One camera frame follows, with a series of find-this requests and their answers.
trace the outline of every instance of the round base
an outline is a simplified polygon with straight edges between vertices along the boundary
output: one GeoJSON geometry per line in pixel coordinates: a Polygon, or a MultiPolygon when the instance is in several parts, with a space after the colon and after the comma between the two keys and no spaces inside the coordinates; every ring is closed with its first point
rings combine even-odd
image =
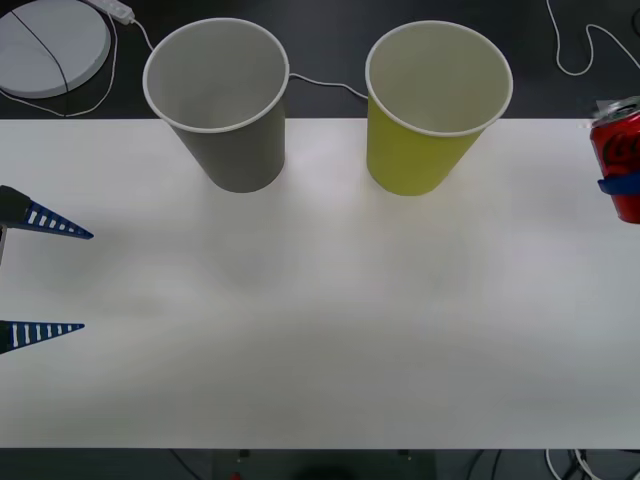
{"type": "MultiPolygon", "coordinates": [[[[14,11],[56,57],[69,90],[89,80],[107,59],[111,34],[90,6],[77,0],[38,0],[14,11]]],[[[0,89],[23,98],[66,92],[51,55],[11,12],[0,18],[0,89]]]]}

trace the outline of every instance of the yellow paper cup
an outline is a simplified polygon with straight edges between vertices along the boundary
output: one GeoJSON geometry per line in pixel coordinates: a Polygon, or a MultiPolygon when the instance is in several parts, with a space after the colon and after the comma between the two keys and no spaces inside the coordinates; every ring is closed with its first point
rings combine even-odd
{"type": "Polygon", "coordinates": [[[369,53],[366,80],[367,166],[398,195],[436,188],[513,93],[511,69],[493,43],[439,21],[384,35],[369,53]]]}

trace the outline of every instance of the cup rim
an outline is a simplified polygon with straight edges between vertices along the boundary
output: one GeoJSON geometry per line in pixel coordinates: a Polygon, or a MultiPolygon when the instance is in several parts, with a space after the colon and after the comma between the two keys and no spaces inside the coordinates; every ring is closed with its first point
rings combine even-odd
{"type": "Polygon", "coordinates": [[[260,120],[267,113],[269,113],[273,109],[273,107],[275,107],[276,104],[282,99],[282,96],[284,95],[284,92],[287,89],[287,85],[289,83],[289,73],[290,73],[290,66],[289,66],[289,57],[287,56],[287,52],[285,51],[284,47],[282,46],[282,43],[280,43],[280,40],[278,40],[276,38],[276,36],[273,33],[271,33],[269,30],[267,30],[266,28],[264,28],[264,27],[262,27],[262,26],[260,26],[260,25],[258,25],[256,23],[249,22],[248,20],[242,20],[240,18],[230,18],[230,17],[229,18],[227,18],[227,17],[206,18],[204,20],[198,20],[197,22],[188,23],[187,25],[183,25],[182,27],[178,28],[177,30],[174,30],[173,32],[171,32],[158,45],[156,45],[156,47],[151,52],[151,55],[149,55],[149,58],[147,59],[147,63],[144,66],[144,72],[142,73],[142,89],[144,91],[145,99],[147,100],[147,103],[151,107],[151,110],[153,110],[153,112],[156,115],[158,115],[158,117],[160,117],[162,120],[167,122],[172,127],[178,128],[180,130],[185,130],[187,132],[193,132],[193,133],[224,133],[224,132],[231,132],[233,130],[238,130],[240,128],[246,127],[247,125],[250,125],[250,124],[260,120]],[[269,105],[267,105],[262,111],[258,112],[253,117],[248,118],[247,120],[244,120],[244,121],[242,121],[240,123],[236,123],[234,125],[228,125],[226,127],[217,127],[217,128],[191,127],[189,125],[184,125],[184,124],[182,124],[180,122],[176,122],[175,120],[169,118],[162,111],[160,111],[160,109],[155,105],[155,103],[153,102],[153,100],[151,98],[151,95],[149,94],[149,89],[147,87],[147,83],[148,83],[147,80],[148,80],[148,77],[149,77],[149,68],[150,68],[151,63],[153,62],[155,56],[157,55],[158,51],[164,45],[166,45],[167,43],[171,42],[176,36],[178,36],[179,34],[185,32],[186,30],[191,30],[191,29],[195,28],[196,26],[201,25],[203,23],[213,23],[213,22],[241,23],[243,25],[248,25],[248,26],[250,26],[252,28],[255,28],[256,30],[259,30],[262,33],[266,34],[267,37],[270,38],[275,43],[275,45],[280,50],[280,53],[282,54],[282,59],[284,61],[284,79],[282,81],[282,87],[280,87],[280,91],[274,97],[274,99],[271,101],[271,103],[269,103],[269,105]]]}
{"type": "Polygon", "coordinates": [[[491,40],[489,40],[487,37],[485,37],[484,35],[476,32],[475,30],[469,27],[465,27],[464,25],[459,25],[457,23],[444,22],[441,20],[423,20],[419,22],[406,23],[404,25],[400,25],[399,27],[396,27],[393,30],[390,30],[389,32],[385,33],[373,45],[373,47],[371,47],[371,50],[369,51],[369,55],[367,56],[367,62],[365,64],[365,80],[367,82],[367,90],[369,90],[369,95],[376,102],[376,105],[378,106],[378,108],[380,108],[380,110],[382,110],[387,117],[389,117],[391,120],[393,120],[395,123],[397,123],[402,127],[408,128],[409,130],[413,130],[414,132],[420,133],[422,135],[429,135],[433,137],[463,137],[466,135],[471,135],[473,133],[481,132],[482,130],[487,128],[489,125],[494,123],[496,120],[498,120],[502,116],[502,114],[506,111],[507,107],[509,106],[509,103],[511,102],[511,97],[513,95],[513,73],[511,72],[511,67],[509,66],[509,62],[507,62],[507,59],[505,58],[504,54],[500,51],[500,49],[496,47],[495,44],[491,42],[491,40]],[[404,120],[398,118],[396,115],[391,113],[387,109],[387,107],[385,107],[382,104],[382,102],[376,95],[376,92],[373,89],[373,86],[371,85],[370,71],[371,71],[371,60],[373,58],[373,55],[375,54],[378,47],[382,45],[382,43],[385,42],[389,37],[403,30],[406,30],[408,28],[414,27],[416,25],[447,25],[449,27],[454,27],[458,30],[464,30],[465,32],[469,32],[475,35],[479,40],[481,40],[483,43],[488,45],[489,48],[491,48],[491,50],[493,50],[498,55],[498,58],[502,61],[502,64],[504,65],[506,72],[508,74],[508,92],[507,92],[507,97],[504,101],[504,104],[491,119],[489,119],[482,125],[471,128],[469,130],[464,130],[460,132],[436,132],[432,130],[425,130],[423,128],[419,128],[419,127],[416,127],[415,125],[411,125],[410,123],[405,122],[404,120]]]}

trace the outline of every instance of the red can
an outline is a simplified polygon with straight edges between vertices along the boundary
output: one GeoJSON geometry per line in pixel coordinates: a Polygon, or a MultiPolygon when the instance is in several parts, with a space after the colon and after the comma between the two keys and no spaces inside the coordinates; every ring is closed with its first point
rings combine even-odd
{"type": "Polygon", "coordinates": [[[620,219],[640,223],[640,97],[610,105],[593,122],[591,143],[604,176],[600,189],[620,219]]]}

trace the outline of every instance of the white cable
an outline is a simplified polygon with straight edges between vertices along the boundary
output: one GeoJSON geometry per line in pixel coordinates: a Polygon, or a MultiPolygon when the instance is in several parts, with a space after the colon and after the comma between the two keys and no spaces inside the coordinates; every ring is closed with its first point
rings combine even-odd
{"type": "Polygon", "coordinates": [[[354,90],[353,88],[351,88],[349,85],[346,85],[344,83],[327,83],[327,82],[319,82],[317,80],[311,80],[310,78],[304,77],[298,73],[291,73],[289,74],[290,77],[294,77],[294,78],[299,78],[300,80],[304,80],[305,82],[309,82],[309,83],[313,83],[314,85],[321,85],[323,87],[342,87],[342,88],[346,88],[347,90],[349,90],[351,93],[353,93],[354,95],[357,95],[360,98],[364,98],[365,100],[367,100],[369,97],[367,97],[366,95],[358,92],[357,90],[354,90]]]}
{"type": "Polygon", "coordinates": [[[544,451],[544,459],[547,462],[547,467],[549,468],[551,475],[553,475],[553,478],[555,478],[556,480],[562,480],[562,477],[560,477],[560,475],[558,475],[558,472],[556,472],[556,470],[553,468],[553,464],[551,463],[551,455],[549,454],[549,449],[546,449],[544,451]]]}
{"type": "Polygon", "coordinates": [[[113,80],[116,78],[116,57],[118,56],[118,32],[116,31],[116,24],[113,23],[113,18],[111,15],[107,15],[109,17],[109,21],[111,22],[111,26],[113,27],[113,36],[115,38],[115,42],[113,42],[113,63],[111,64],[111,79],[109,80],[109,87],[107,88],[107,92],[104,94],[104,97],[100,99],[98,103],[96,103],[89,110],[85,110],[84,112],[72,113],[71,115],[67,115],[67,117],[79,117],[80,115],[86,115],[87,113],[93,112],[96,108],[102,105],[109,93],[111,93],[111,87],[113,87],[113,80]]]}
{"type": "MultiPolygon", "coordinates": [[[[113,46],[113,64],[111,65],[111,80],[109,80],[109,87],[107,88],[107,92],[100,99],[100,101],[98,103],[96,103],[89,110],[85,110],[83,112],[78,112],[78,113],[71,113],[69,115],[66,115],[66,118],[79,117],[81,115],[86,115],[87,113],[93,112],[96,108],[98,108],[100,105],[102,105],[102,102],[104,102],[107,99],[107,97],[109,96],[109,93],[111,92],[111,87],[113,87],[113,80],[116,77],[116,57],[118,56],[118,32],[116,31],[116,25],[115,25],[115,23],[113,23],[113,19],[111,18],[111,16],[107,15],[107,17],[109,17],[109,21],[111,22],[111,26],[113,27],[113,35],[114,35],[114,39],[115,39],[114,46],[113,46]]],[[[22,103],[24,105],[28,105],[28,106],[33,107],[33,108],[37,108],[38,110],[42,110],[42,111],[45,111],[45,112],[52,113],[53,115],[56,115],[57,117],[63,117],[63,118],[65,117],[65,115],[62,114],[62,113],[58,113],[58,112],[55,112],[55,111],[50,110],[48,108],[41,107],[40,105],[35,105],[33,103],[29,103],[29,102],[27,102],[25,100],[22,100],[20,98],[13,97],[12,95],[8,95],[7,93],[5,93],[2,90],[0,90],[0,94],[2,94],[4,97],[8,98],[9,100],[13,100],[14,102],[22,103]]]]}
{"type": "Polygon", "coordinates": [[[636,67],[638,67],[640,69],[640,63],[638,63],[638,61],[633,57],[633,55],[631,55],[631,52],[629,52],[629,50],[627,50],[625,48],[625,46],[622,45],[622,43],[620,43],[620,40],[618,40],[613,35],[613,33],[611,33],[609,30],[606,30],[606,29],[602,28],[599,25],[594,25],[593,23],[589,23],[585,27],[585,32],[587,32],[587,39],[589,40],[589,51],[590,51],[589,64],[587,65],[587,67],[584,70],[582,70],[580,72],[570,72],[570,71],[568,71],[560,63],[560,30],[558,30],[558,24],[556,23],[556,19],[553,16],[553,11],[551,10],[551,0],[547,0],[547,10],[549,10],[549,16],[551,17],[551,23],[553,23],[553,28],[556,31],[556,41],[558,42],[558,47],[556,49],[556,64],[558,65],[558,68],[560,70],[562,70],[564,73],[566,73],[567,75],[571,75],[572,77],[579,77],[580,75],[584,75],[585,73],[587,73],[589,71],[589,69],[591,68],[591,65],[593,65],[593,57],[595,56],[595,52],[593,50],[593,40],[591,39],[591,33],[589,33],[589,29],[590,28],[595,28],[595,29],[600,30],[601,32],[604,32],[607,35],[609,35],[611,37],[611,39],[618,44],[618,46],[622,49],[622,51],[629,56],[631,61],[633,63],[635,63],[636,67]]]}
{"type": "Polygon", "coordinates": [[[580,465],[580,467],[582,467],[582,470],[584,470],[584,472],[587,475],[589,475],[591,480],[602,480],[600,477],[596,477],[593,474],[593,472],[591,471],[591,468],[589,468],[589,465],[587,464],[587,462],[585,462],[582,459],[582,456],[580,455],[580,450],[574,450],[573,452],[576,454],[576,460],[578,461],[578,464],[580,465]]]}
{"type": "Polygon", "coordinates": [[[138,28],[140,30],[142,30],[142,34],[144,35],[144,39],[147,42],[147,45],[149,45],[149,50],[151,50],[153,52],[153,45],[151,45],[151,41],[149,40],[149,35],[147,35],[147,31],[144,29],[144,27],[142,26],[142,24],[137,21],[135,18],[131,20],[131,23],[135,23],[138,28]]]}
{"type": "MultiPolygon", "coordinates": [[[[573,450],[573,453],[576,456],[578,465],[580,465],[580,468],[582,469],[582,471],[586,473],[589,476],[589,478],[591,478],[591,480],[602,480],[600,477],[597,477],[596,475],[594,475],[594,473],[591,471],[591,468],[589,467],[589,464],[582,459],[580,450],[573,450]]],[[[547,462],[547,467],[549,468],[551,475],[553,475],[553,478],[555,478],[556,480],[562,480],[562,478],[560,477],[560,474],[556,472],[555,468],[553,468],[549,449],[544,451],[544,459],[547,462]]],[[[636,476],[633,477],[633,480],[640,480],[640,472],[638,472],[636,476]]]]}

